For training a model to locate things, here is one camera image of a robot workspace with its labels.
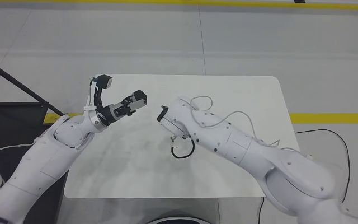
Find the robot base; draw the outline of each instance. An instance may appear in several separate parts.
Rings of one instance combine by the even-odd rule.
[[[204,220],[191,217],[168,217],[152,221],[148,224],[210,224]]]

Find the black panel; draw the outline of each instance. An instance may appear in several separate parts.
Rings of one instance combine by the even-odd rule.
[[[158,222],[158,224],[199,224],[194,220],[166,220]]]
[[[32,143],[51,125],[43,125],[47,108],[39,102],[0,103],[0,148]],[[30,146],[0,150],[0,174],[7,181]],[[65,176],[52,185],[34,204],[25,224],[56,223]]]

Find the gray floor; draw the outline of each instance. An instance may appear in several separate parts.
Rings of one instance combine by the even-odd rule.
[[[0,4],[0,67],[66,113],[82,112],[98,73],[276,76],[290,113],[355,113],[358,12],[195,6]],[[0,101],[32,101],[0,81]],[[325,127],[347,141],[358,214],[356,125]],[[343,145],[330,133],[301,134],[303,152],[325,164],[340,196]],[[212,223],[256,223],[260,198],[63,200],[59,223],[145,223],[167,212]],[[262,222],[295,223],[269,203]]]

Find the yellow line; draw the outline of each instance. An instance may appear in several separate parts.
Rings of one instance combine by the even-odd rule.
[[[69,113],[67,114],[70,118],[77,116],[77,115],[82,115],[78,114],[78,113]],[[60,116],[57,114],[46,114],[45,120],[44,120],[44,124],[53,124],[57,121],[57,119],[59,119]]]
[[[70,117],[82,115],[67,114]],[[290,114],[293,124],[358,124],[358,114]],[[59,119],[57,114],[46,114],[44,124],[53,124]]]
[[[241,2],[212,0],[0,0],[0,2],[51,2],[51,3],[131,3],[131,4],[181,4],[201,6],[315,8],[332,10],[358,10],[358,4],[290,3],[290,2]]]

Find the black cable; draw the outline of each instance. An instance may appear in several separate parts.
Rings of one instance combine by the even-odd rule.
[[[349,158],[349,150],[348,150],[348,146],[347,146],[346,142],[343,140],[343,138],[339,134],[337,134],[336,132],[334,132],[332,130],[329,130],[329,129],[304,130],[302,132],[295,132],[295,134],[307,133],[307,132],[317,132],[317,131],[320,131],[320,130],[325,130],[325,131],[331,132],[331,133],[335,134],[336,136],[338,136],[341,139],[341,141],[343,142],[343,144],[345,145],[345,148],[346,148],[347,162],[348,162],[348,181],[347,181],[344,197],[343,197],[343,200],[342,200],[342,203],[343,203],[346,200],[346,196],[347,196],[347,192],[348,192],[348,186],[349,186],[349,183],[351,181],[351,161],[350,161],[350,158]]]
[[[260,224],[261,222],[261,209],[262,209],[262,206],[263,206],[263,203],[265,202],[265,198],[262,198],[262,202],[261,202],[261,205],[260,205],[260,208],[258,209],[258,224]]]
[[[175,154],[174,154],[174,147],[172,146],[172,155],[174,156],[174,158],[188,158],[189,156],[191,156],[192,153],[193,153],[194,150],[195,150],[195,143],[194,143],[194,141],[191,140],[191,143],[192,143],[192,150],[191,150],[191,152],[190,152],[188,155],[186,155],[186,156],[177,156],[177,155],[175,155]]]

